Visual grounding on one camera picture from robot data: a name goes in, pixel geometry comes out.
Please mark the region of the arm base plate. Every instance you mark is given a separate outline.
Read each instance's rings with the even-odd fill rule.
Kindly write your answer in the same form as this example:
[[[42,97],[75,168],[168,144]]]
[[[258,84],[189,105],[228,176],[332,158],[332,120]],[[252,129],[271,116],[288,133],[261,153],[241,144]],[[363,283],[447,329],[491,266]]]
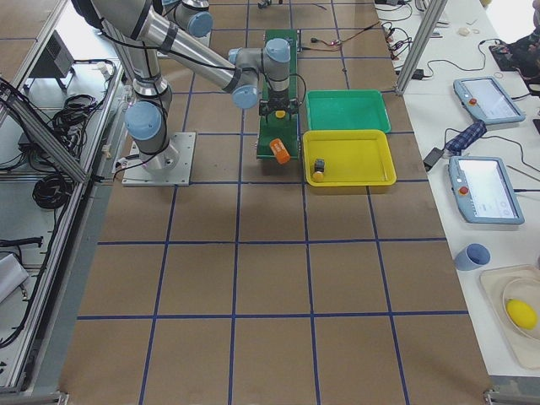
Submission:
[[[128,160],[121,167],[123,186],[188,186],[192,173],[192,161],[197,134],[175,132],[170,135],[168,147],[150,158],[142,154],[132,142],[132,153],[137,157]]]

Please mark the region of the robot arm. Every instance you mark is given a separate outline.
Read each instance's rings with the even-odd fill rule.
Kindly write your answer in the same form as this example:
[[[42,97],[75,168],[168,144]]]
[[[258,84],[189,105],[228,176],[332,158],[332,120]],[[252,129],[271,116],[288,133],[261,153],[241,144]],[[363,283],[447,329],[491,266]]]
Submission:
[[[213,16],[206,0],[163,1],[164,16],[175,22],[186,33],[202,38],[213,28]]]
[[[268,31],[263,47],[235,48],[222,57],[201,41],[213,24],[205,1],[75,1],[73,7],[105,38],[129,51],[141,83],[157,84],[151,52],[170,57],[231,95],[238,108],[257,108],[257,158],[281,165],[298,159],[294,34]]]

